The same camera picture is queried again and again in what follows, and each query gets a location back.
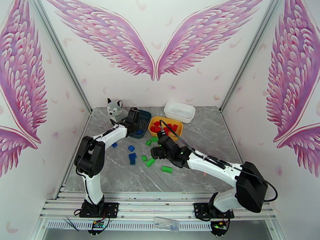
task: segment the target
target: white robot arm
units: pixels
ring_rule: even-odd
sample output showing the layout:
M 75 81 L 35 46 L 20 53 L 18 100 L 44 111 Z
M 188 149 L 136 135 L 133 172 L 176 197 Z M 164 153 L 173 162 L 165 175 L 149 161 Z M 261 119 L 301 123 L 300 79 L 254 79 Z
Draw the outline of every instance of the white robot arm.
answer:
M 131 108 L 127 118 L 118 123 L 112 121 L 114 126 L 111 129 L 103 134 L 85 136 L 82 139 L 74 161 L 76 173 L 83 177 L 86 189 L 80 217 L 101 216 L 104 196 L 100 185 L 100 171 L 104 165 L 105 150 L 119 139 L 136 132 L 138 116 L 139 111 Z M 197 218 L 223 218 L 228 212 L 232 214 L 231 209 L 241 206 L 252 212 L 261 211 L 268 185 L 254 164 L 225 162 L 190 148 L 183 140 L 186 146 L 180 147 L 163 130 L 157 135 L 159 147 L 151 149 L 154 159 L 168 159 L 179 168 L 205 172 L 232 186 L 232 189 L 226 192 L 214 193 L 205 206 L 199 209 L 194 206 Z

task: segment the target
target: plush husky toy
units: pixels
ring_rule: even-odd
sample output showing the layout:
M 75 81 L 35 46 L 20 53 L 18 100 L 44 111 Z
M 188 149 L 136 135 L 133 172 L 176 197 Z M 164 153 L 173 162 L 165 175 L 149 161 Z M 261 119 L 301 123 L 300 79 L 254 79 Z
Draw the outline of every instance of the plush husky toy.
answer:
M 122 108 L 122 101 L 113 102 L 110 100 L 110 98 L 107 98 L 107 102 L 107 111 L 112 120 L 119 122 L 120 120 L 128 116 L 128 112 Z

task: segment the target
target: wing mural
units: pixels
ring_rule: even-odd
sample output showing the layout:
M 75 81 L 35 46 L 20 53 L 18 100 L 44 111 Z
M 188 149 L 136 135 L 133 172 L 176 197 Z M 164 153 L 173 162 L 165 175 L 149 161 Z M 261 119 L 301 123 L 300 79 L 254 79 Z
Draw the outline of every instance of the wing mural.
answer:
M 230 0 L 188 16 L 178 26 L 157 61 L 157 80 L 178 75 L 201 62 L 252 19 L 262 0 Z
M 79 0 L 47 0 L 69 26 L 96 52 L 133 75 L 147 73 L 154 80 L 154 61 L 139 34 L 121 15 Z
M 0 126 L 0 176 L 18 164 L 21 150 L 41 143 L 37 128 L 46 120 L 47 100 L 41 46 L 27 0 L 15 0 L 0 36 L 0 91 L 19 132 Z
M 289 146 L 316 177 L 320 175 L 320 123 L 296 128 L 318 84 L 320 39 L 301 0 L 285 0 L 273 41 L 267 97 L 268 120 L 278 127 L 277 148 Z
M 298 155 L 299 166 L 304 166 L 316 177 L 320 175 L 320 123 L 293 131 L 277 148 L 289 146 Z
M 230 0 L 191 14 L 173 33 L 156 67 L 137 31 L 121 15 L 79 0 L 47 1 L 64 24 L 117 67 L 160 80 L 164 73 L 187 71 L 217 50 L 252 19 L 263 0 Z
M 320 40 L 301 0 L 285 0 L 272 47 L 266 108 L 277 142 L 297 126 L 319 81 Z

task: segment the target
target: plush toy ear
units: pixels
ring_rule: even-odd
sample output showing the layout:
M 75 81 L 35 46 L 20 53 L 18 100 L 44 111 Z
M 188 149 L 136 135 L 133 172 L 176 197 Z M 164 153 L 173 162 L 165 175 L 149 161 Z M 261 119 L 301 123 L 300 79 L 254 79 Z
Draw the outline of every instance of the plush toy ear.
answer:
M 118 106 L 122 108 L 122 101 L 118 101 Z

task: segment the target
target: green block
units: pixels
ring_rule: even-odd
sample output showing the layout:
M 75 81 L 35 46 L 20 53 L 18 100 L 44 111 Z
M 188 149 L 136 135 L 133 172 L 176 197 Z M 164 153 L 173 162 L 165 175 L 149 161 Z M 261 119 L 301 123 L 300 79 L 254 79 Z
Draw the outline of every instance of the green block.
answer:
M 159 140 L 158 137 L 152 137 L 152 138 L 151 138 L 151 141 L 152 141 L 152 142 L 158 142 L 158 140 Z
M 168 166 L 162 166 L 161 168 L 162 172 L 172 173 L 172 168 Z
M 151 158 L 150 160 L 147 161 L 146 166 L 151 167 L 155 162 L 156 162 L 156 160 Z
M 147 145 L 147 146 L 150 146 L 151 143 L 152 143 L 152 141 L 151 141 L 151 140 L 148 140 L 148 141 L 146 142 L 146 145 Z
M 148 158 L 146 156 L 141 156 L 141 159 L 143 162 L 146 162 L 148 160 Z

